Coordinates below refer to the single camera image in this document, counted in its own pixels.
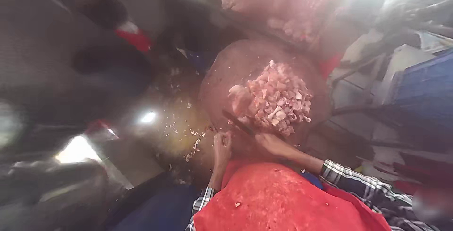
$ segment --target chopped meat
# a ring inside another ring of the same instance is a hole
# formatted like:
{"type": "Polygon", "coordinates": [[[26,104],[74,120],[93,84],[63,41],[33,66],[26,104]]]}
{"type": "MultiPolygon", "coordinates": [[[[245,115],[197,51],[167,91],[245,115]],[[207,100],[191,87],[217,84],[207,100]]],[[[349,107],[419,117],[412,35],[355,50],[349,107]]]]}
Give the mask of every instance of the chopped meat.
{"type": "Polygon", "coordinates": [[[242,85],[235,85],[230,89],[229,99],[232,99],[233,112],[240,115],[243,110],[247,109],[252,97],[249,88],[242,85]]]}
{"type": "Polygon", "coordinates": [[[286,137],[294,133],[291,124],[311,122],[307,115],[313,94],[284,63],[271,60],[256,80],[247,81],[247,87],[233,86],[229,98],[238,119],[262,128],[272,127],[286,137]]]}

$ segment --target dark fabric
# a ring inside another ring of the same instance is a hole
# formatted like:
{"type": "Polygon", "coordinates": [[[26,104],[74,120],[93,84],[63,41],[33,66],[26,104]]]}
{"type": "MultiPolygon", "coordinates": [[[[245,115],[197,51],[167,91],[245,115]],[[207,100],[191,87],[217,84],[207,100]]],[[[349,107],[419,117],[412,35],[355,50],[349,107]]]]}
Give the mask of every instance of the dark fabric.
{"type": "Polygon", "coordinates": [[[197,196],[196,188],[188,185],[174,185],[161,190],[110,231],[184,230],[197,196]]]}

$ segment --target hand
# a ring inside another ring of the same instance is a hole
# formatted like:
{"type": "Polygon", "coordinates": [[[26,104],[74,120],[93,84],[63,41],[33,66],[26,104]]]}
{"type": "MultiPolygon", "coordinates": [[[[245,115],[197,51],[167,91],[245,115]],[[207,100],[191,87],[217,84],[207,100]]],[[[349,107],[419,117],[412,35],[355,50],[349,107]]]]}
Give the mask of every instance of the hand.
{"type": "Polygon", "coordinates": [[[214,136],[214,167],[226,167],[230,157],[231,132],[219,132],[214,136]]]}
{"type": "Polygon", "coordinates": [[[319,175],[323,169],[324,161],[300,152],[293,146],[280,140],[273,134],[257,134],[255,139],[258,145],[276,157],[289,159],[314,175],[319,175]]]}
{"type": "Polygon", "coordinates": [[[276,157],[290,159],[292,155],[299,153],[296,148],[280,140],[273,134],[257,134],[255,135],[255,139],[259,146],[276,157]]]}
{"type": "Polygon", "coordinates": [[[231,132],[217,133],[214,136],[214,168],[208,187],[221,189],[223,175],[231,157],[231,132]]]}

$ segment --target knife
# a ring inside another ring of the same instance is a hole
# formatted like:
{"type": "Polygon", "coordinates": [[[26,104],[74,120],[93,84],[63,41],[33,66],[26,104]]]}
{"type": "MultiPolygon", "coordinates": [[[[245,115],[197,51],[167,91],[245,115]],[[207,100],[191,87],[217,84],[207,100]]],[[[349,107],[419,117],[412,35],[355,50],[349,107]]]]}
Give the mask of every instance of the knife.
{"type": "Polygon", "coordinates": [[[222,114],[225,118],[231,120],[239,129],[246,132],[246,134],[252,137],[255,136],[255,132],[253,132],[253,130],[249,126],[238,120],[233,114],[229,113],[227,110],[222,110],[222,114]]]}

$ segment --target person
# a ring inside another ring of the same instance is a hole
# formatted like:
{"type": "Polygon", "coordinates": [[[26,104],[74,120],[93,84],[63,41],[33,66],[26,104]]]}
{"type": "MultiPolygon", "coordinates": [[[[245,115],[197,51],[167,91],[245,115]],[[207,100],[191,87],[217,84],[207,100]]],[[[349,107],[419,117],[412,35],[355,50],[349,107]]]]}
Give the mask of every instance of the person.
{"type": "Polygon", "coordinates": [[[324,191],[276,163],[243,165],[228,174],[231,133],[218,133],[212,176],[193,203],[186,231],[439,230],[417,219],[412,196],[394,193],[375,177],[312,157],[272,134],[257,134],[255,140],[267,153],[319,176],[324,191]]]}

